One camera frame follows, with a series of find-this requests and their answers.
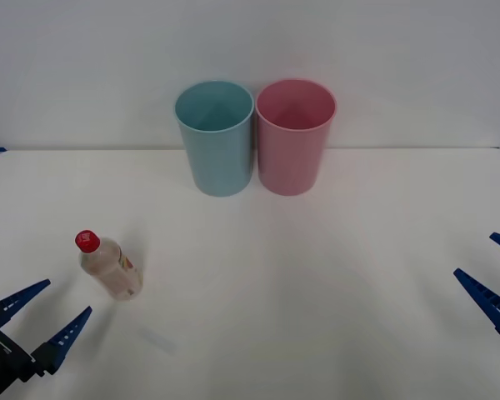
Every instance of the white wall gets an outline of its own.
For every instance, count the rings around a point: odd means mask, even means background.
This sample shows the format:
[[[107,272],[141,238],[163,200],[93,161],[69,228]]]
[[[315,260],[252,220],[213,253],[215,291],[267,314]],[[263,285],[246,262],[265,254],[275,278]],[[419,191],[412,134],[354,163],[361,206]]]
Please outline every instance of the white wall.
[[[328,85],[333,146],[500,146],[500,0],[0,0],[0,146],[179,146],[191,83]]]

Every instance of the red bottle cap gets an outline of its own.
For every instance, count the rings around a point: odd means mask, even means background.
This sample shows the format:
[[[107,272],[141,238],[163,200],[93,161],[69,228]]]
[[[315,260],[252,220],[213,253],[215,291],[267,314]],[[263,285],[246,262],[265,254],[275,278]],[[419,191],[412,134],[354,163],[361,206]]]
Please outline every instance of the red bottle cap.
[[[82,253],[92,253],[100,246],[100,239],[91,231],[81,231],[76,236],[76,245]]]

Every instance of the plastic cup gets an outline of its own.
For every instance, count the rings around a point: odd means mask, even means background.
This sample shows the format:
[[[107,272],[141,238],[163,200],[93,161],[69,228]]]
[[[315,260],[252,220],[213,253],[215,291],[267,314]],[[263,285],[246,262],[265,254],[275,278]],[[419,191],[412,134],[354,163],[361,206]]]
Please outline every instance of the plastic cup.
[[[202,192],[230,196],[250,182],[253,109],[252,94],[231,82],[198,83],[177,98],[176,119]]]
[[[317,180],[337,111],[332,93],[305,79],[285,79],[257,96],[259,178],[271,192],[294,196]]]

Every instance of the bottle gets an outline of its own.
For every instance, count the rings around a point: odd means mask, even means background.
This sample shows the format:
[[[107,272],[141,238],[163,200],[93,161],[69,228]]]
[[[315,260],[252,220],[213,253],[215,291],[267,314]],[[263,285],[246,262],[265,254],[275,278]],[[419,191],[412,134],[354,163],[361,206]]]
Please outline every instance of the bottle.
[[[80,265],[106,288],[115,300],[135,298],[143,288],[143,273],[123,254],[112,239],[81,231],[76,244],[82,251]]]

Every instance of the table surface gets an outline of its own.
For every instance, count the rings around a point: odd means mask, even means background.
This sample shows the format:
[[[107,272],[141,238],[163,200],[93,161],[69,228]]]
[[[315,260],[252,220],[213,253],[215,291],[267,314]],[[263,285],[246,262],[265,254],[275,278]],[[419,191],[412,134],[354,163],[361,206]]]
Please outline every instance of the table surface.
[[[280,197],[193,185],[183,151],[0,156],[0,298],[52,285],[5,331],[28,351],[87,305],[52,376],[3,399],[500,399],[500,337],[453,276],[500,294],[500,150],[329,150]],[[115,303],[83,229],[145,268]]]

